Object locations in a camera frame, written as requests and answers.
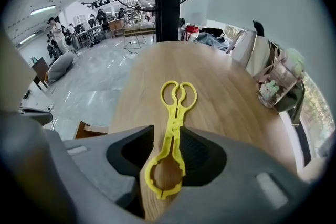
marble floor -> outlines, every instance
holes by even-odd
[[[156,37],[153,35],[127,37],[131,42],[127,48],[140,52],[152,46]],[[129,54],[123,49],[124,38],[108,38],[92,48],[80,50],[75,57],[73,67],[58,81],[50,84],[45,92],[35,94],[34,100],[47,97],[54,103],[51,111],[53,121],[45,128],[54,128],[63,140],[73,139],[80,121],[90,125],[109,126],[123,85],[128,78],[137,54]]]

bean bag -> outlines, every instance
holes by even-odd
[[[55,81],[62,77],[72,65],[75,55],[67,52],[61,55],[50,67],[48,80]]]

white wall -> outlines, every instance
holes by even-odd
[[[293,47],[306,60],[306,72],[326,98],[335,117],[336,46],[333,22],[322,0],[187,0],[181,16],[187,22],[208,20],[253,29],[260,21],[265,36],[284,48]]]
[[[69,26],[70,23],[68,23],[68,20],[67,20],[67,18],[65,17],[65,13],[64,13],[63,10],[60,12],[60,14],[58,14],[58,18],[59,18],[59,22],[60,22],[65,28],[67,28],[67,27]]]
[[[206,25],[209,0],[186,0],[180,7],[180,18],[187,23]]]
[[[47,34],[42,33],[19,48],[19,53],[28,64],[33,64],[30,58],[34,56],[37,60],[43,57],[45,62],[49,65],[51,64],[52,59],[49,57],[49,52],[47,50],[47,40]]]
[[[86,22],[90,19],[90,15],[93,14],[96,16],[96,12],[87,6],[79,3],[78,1],[73,2],[71,5],[65,8],[64,16],[67,20],[68,25],[65,26],[66,28],[69,24],[73,24],[76,26],[77,24],[74,22],[73,18],[78,15],[85,15]]]

wooden tabletop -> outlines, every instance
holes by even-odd
[[[160,100],[161,86],[168,80],[187,81],[196,88],[198,99],[186,114],[184,126],[250,143],[296,171],[293,149],[278,112],[260,103],[257,83],[223,51],[204,44],[170,41],[153,45],[135,61],[109,133],[154,125],[154,149],[149,159],[153,158],[161,149],[168,120]],[[172,103],[171,89],[165,91],[168,103]],[[186,90],[185,106],[194,98],[191,89]],[[146,219],[154,220],[176,195],[157,200],[145,183],[144,168],[140,175],[143,207]],[[181,171],[171,157],[155,168],[154,180],[162,189],[171,189],[181,181]]]

black speaker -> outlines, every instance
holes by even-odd
[[[156,12],[156,42],[178,41],[181,0],[158,1],[162,8]]]

